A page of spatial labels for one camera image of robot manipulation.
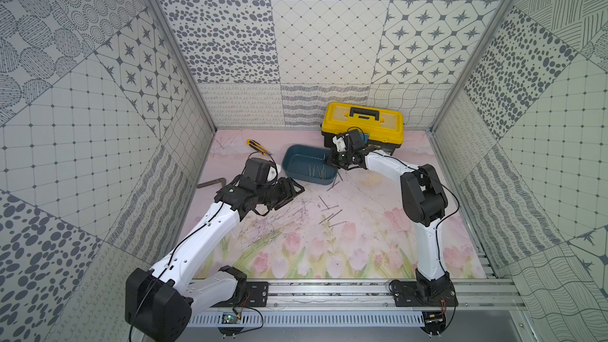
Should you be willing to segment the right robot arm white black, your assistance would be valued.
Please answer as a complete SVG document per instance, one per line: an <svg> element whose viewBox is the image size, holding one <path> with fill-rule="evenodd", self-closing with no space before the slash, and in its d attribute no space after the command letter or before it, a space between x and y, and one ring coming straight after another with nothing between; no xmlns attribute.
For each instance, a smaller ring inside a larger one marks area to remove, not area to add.
<svg viewBox="0 0 608 342"><path fill-rule="evenodd" d="M402 208L414 223L418 243L416 294L428 302L449 289L451 278L443 263L440 223L446 216L448 199L431 165L415 166L367 145L359 129L332 137L333 166L377 172L400 185Z"/></svg>

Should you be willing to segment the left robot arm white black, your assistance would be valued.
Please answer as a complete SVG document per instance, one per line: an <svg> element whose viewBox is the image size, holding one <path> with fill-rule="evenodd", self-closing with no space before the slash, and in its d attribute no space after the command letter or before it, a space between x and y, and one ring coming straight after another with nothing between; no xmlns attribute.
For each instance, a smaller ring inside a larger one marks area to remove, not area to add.
<svg viewBox="0 0 608 342"><path fill-rule="evenodd" d="M220 188L204 217L150 269L135 269L126 280L125 321L130 341L175 341L192 316L218 304L242 307L247 275L229 265L195 282L194 276L217 245L259 206L279 210L305 188L281 177L273 160L249 158L243 171Z"/></svg>

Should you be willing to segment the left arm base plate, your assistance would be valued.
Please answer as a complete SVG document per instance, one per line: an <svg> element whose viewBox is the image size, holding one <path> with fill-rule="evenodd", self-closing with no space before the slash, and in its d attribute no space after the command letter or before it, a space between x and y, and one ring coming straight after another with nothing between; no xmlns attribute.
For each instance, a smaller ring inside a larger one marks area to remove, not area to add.
<svg viewBox="0 0 608 342"><path fill-rule="evenodd" d="M236 295L218 304L219 307L266 307L269 297L269 282L253 281L237 285Z"/></svg>

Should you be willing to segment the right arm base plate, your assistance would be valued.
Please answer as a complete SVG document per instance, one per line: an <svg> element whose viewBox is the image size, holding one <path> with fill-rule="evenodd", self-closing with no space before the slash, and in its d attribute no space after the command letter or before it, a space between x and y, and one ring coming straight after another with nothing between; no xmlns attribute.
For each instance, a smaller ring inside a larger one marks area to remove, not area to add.
<svg viewBox="0 0 608 342"><path fill-rule="evenodd" d="M456 290L451 281L445 280L418 280L389 282L389 292L396 307L457 307Z"/></svg>

